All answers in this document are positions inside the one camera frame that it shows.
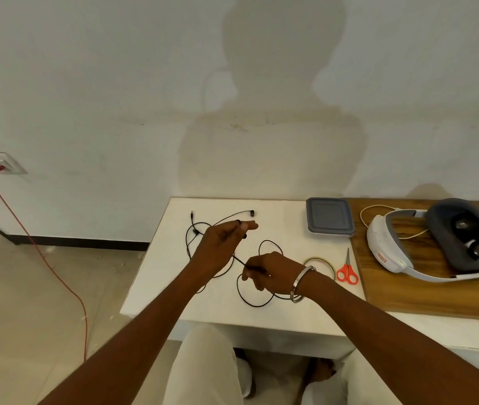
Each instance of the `scissors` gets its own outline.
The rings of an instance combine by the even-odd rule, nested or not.
[[[346,252],[346,262],[343,268],[337,271],[337,279],[339,281],[346,281],[351,285],[356,285],[359,282],[359,277],[357,277],[357,274],[352,270],[352,266],[350,265],[350,247],[348,247],[348,251]]]

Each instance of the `white pants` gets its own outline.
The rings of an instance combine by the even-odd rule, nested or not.
[[[163,405],[243,405],[252,373],[212,326],[192,329],[168,377]],[[309,384],[302,405],[399,405],[376,371],[355,350],[327,381]]]

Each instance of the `power outlet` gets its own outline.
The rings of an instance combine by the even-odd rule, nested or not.
[[[11,155],[5,152],[0,152],[0,165],[5,166],[5,169],[1,171],[1,174],[22,175],[27,173]]]

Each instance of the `container lid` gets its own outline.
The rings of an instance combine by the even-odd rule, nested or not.
[[[313,233],[351,237],[355,231],[350,205],[346,200],[335,197],[307,199],[307,225]]]

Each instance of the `hand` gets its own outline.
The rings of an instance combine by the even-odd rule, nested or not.
[[[257,228],[254,220],[234,220],[208,227],[189,265],[195,267],[202,274],[204,284],[207,283],[229,262],[245,233]]]
[[[294,281],[304,268],[297,261],[274,251],[248,259],[243,268],[242,280],[252,279],[260,291],[266,288],[272,293],[290,294]]]

